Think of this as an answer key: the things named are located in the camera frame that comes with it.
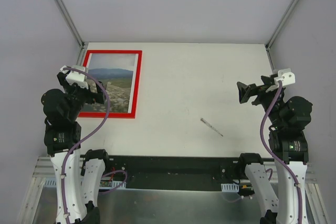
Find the red picture frame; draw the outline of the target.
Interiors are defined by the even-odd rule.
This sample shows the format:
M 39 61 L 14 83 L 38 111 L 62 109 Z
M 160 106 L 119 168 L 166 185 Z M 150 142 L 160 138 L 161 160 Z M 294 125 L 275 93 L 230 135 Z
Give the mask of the red picture frame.
M 138 66 L 136 71 L 136 81 L 134 85 L 134 95 L 133 95 L 133 103 L 132 103 L 132 111 L 131 113 L 113 113 L 109 112 L 109 118 L 114 119 L 133 119 L 136 115 L 136 107 L 138 101 L 138 94 L 139 94 L 139 84 L 140 84 L 140 72 L 141 72 L 141 63 L 142 63 L 142 51 L 141 50 L 111 50 L 111 49 L 89 49 L 86 52 L 84 61 L 82 65 L 86 67 L 88 57 L 91 53 L 117 53 L 117 54 L 138 54 Z

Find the clear tester screwdriver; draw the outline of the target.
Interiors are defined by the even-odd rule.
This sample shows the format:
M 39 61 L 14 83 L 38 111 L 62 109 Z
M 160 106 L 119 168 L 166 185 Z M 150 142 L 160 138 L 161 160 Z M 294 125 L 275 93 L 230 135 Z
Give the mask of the clear tester screwdriver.
M 212 126 L 209 122 L 207 122 L 204 118 L 201 118 L 200 121 L 203 122 L 208 128 L 216 132 L 218 135 L 223 137 L 223 134 L 219 130 L 217 130 L 214 126 Z

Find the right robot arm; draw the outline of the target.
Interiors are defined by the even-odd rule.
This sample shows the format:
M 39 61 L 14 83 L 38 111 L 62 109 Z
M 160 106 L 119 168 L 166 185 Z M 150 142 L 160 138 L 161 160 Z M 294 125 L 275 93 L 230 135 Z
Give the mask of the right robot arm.
M 309 152 L 303 131 L 311 122 L 312 103 L 299 96 L 284 101 L 285 88 L 296 81 L 291 70 L 280 70 L 261 80 L 260 86 L 238 82 L 239 102 L 255 97 L 252 104 L 265 110 L 259 134 L 274 158 L 278 191 L 273 191 L 257 153 L 240 155 L 237 174 L 250 180 L 260 206 L 260 223 L 307 223 L 304 184 Z

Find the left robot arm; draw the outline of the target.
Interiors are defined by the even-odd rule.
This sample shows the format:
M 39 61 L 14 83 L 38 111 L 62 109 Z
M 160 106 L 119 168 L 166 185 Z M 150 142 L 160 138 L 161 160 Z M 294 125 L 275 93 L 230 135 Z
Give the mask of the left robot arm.
M 41 98 L 46 116 L 44 143 L 56 179 L 56 223 L 100 223 L 98 192 L 109 155 L 104 149 L 89 150 L 79 164 L 81 126 L 77 117 L 86 103 L 103 104 L 107 93 L 100 81 L 97 92 L 92 92 L 87 76 L 85 67 L 64 66 L 57 74 L 63 90 L 48 90 Z

